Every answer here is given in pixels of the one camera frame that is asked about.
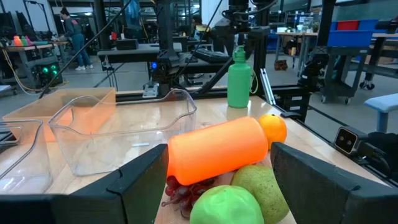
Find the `red grapes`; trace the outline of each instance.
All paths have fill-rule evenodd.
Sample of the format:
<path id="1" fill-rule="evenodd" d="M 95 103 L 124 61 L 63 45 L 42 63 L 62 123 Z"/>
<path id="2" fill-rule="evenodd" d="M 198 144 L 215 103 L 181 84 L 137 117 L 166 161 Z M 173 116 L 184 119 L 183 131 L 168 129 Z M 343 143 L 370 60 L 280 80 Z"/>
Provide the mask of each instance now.
<path id="1" fill-rule="evenodd" d="M 181 185 L 174 176 L 170 176 L 166 180 L 166 189 L 164 192 L 167 196 L 170 196 L 168 202 L 162 202 L 161 206 L 178 204 L 181 215 L 184 218 L 189 218 L 191 210 L 195 202 L 199 197 L 210 189 L 216 181 L 216 177 L 203 180 L 199 183 L 192 184 L 189 186 Z"/>

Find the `blue jeans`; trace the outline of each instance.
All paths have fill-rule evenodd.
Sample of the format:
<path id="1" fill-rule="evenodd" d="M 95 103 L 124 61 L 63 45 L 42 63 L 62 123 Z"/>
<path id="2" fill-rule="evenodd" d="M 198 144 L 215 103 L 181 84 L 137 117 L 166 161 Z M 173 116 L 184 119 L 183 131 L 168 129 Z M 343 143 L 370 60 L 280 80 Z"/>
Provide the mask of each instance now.
<path id="1" fill-rule="evenodd" d="M 85 45 L 85 38 L 83 34 L 75 34 L 72 36 L 72 46 L 75 52 L 78 52 Z M 77 55 L 77 62 L 79 66 L 91 65 L 90 58 L 86 50 L 82 50 L 79 55 Z"/>

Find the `grape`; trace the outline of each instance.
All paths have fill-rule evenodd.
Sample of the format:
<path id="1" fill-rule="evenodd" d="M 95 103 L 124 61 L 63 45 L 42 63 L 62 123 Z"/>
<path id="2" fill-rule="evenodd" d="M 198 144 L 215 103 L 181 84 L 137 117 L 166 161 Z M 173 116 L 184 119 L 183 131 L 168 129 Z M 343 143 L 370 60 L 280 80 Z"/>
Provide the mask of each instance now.
<path id="1" fill-rule="evenodd" d="M 179 203 L 180 209 L 185 210 L 191 207 L 191 196 L 183 198 Z"/>
<path id="2" fill-rule="evenodd" d="M 189 219 L 191 217 L 191 211 L 192 211 L 192 207 L 190 207 L 188 209 L 181 210 L 182 217 Z"/>
<path id="3" fill-rule="evenodd" d="M 176 193 L 176 191 L 174 191 L 170 197 L 170 200 L 168 202 L 162 202 L 160 205 L 164 207 L 166 205 L 170 205 L 171 203 L 178 204 L 181 201 L 181 199 L 182 199 L 181 196 L 179 196 L 179 194 Z"/>
<path id="4" fill-rule="evenodd" d="M 166 179 L 166 184 L 174 189 L 180 186 L 180 183 L 174 176 L 170 176 Z"/>
<path id="5" fill-rule="evenodd" d="M 196 185 L 192 188 L 192 195 L 202 195 L 205 193 L 209 187 L 207 186 L 202 186 L 202 185 Z"/>
<path id="6" fill-rule="evenodd" d="M 216 178 L 213 177 L 213 178 L 209 178 L 209 179 L 203 180 L 203 181 L 199 182 L 198 184 L 199 185 L 204 185 L 204 186 L 210 186 L 210 185 L 213 185 L 215 181 L 216 181 Z"/>
<path id="7" fill-rule="evenodd" d="M 167 186 L 166 189 L 164 190 L 164 192 L 166 193 L 167 196 L 171 196 L 174 192 L 174 188 Z"/>
<path id="8" fill-rule="evenodd" d="M 181 185 L 181 186 L 178 187 L 177 193 L 178 193 L 179 196 L 181 196 L 181 197 L 189 196 L 189 195 L 190 195 L 189 187 L 188 187 L 188 186 Z"/>

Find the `blue light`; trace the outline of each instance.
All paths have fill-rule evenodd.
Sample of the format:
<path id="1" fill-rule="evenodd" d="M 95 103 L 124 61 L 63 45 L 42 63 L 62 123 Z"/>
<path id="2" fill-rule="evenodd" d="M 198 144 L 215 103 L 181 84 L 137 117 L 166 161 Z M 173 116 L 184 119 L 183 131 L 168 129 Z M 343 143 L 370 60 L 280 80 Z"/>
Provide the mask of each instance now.
<path id="1" fill-rule="evenodd" d="M 152 65 L 152 69 L 156 69 L 157 68 L 157 63 L 156 62 L 152 62 L 151 65 Z"/>

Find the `green apple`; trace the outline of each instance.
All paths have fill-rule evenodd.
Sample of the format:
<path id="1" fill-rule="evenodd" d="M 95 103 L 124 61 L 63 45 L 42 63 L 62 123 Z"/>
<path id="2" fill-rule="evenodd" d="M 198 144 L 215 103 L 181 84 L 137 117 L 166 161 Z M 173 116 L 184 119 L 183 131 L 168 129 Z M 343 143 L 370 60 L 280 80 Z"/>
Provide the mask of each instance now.
<path id="1" fill-rule="evenodd" d="M 256 199 L 244 188 L 221 185 L 196 201 L 190 224 L 264 224 Z"/>
<path id="2" fill-rule="evenodd" d="M 274 171 L 269 167 L 244 166 L 235 173 L 231 185 L 243 187 L 254 196 L 260 205 L 265 224 L 278 223 L 289 212 Z"/>

